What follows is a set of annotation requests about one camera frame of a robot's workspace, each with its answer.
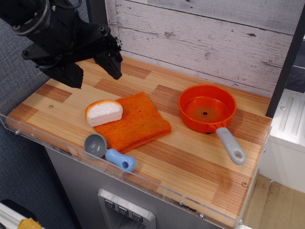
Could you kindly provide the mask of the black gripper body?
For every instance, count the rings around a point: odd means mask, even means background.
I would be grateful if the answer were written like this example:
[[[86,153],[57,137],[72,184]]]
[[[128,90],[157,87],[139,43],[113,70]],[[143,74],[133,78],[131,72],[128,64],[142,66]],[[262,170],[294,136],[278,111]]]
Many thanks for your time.
[[[22,52],[25,60],[61,58],[75,63],[94,58],[95,53],[120,51],[116,37],[106,24],[84,22],[77,8],[67,0],[23,0],[20,34],[33,44]]]

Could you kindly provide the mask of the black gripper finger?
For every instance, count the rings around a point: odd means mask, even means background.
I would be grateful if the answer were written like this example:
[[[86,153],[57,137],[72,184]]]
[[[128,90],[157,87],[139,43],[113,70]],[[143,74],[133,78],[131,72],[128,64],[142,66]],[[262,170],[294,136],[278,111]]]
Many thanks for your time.
[[[38,68],[60,83],[81,89],[83,70],[75,63],[62,63],[61,58],[43,58],[38,60]]]
[[[123,59],[119,51],[97,52],[95,53],[94,60],[113,79],[118,80],[122,76],[121,63]]]

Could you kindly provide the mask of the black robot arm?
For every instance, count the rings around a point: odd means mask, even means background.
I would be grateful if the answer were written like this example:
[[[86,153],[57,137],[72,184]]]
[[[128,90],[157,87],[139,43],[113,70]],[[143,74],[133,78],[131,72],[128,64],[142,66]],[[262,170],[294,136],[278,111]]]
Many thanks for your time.
[[[118,38],[106,24],[89,23],[78,13],[81,1],[2,0],[0,18],[18,36],[33,43],[21,56],[45,75],[72,88],[81,88],[83,69],[77,62],[93,58],[113,79],[121,76]]]

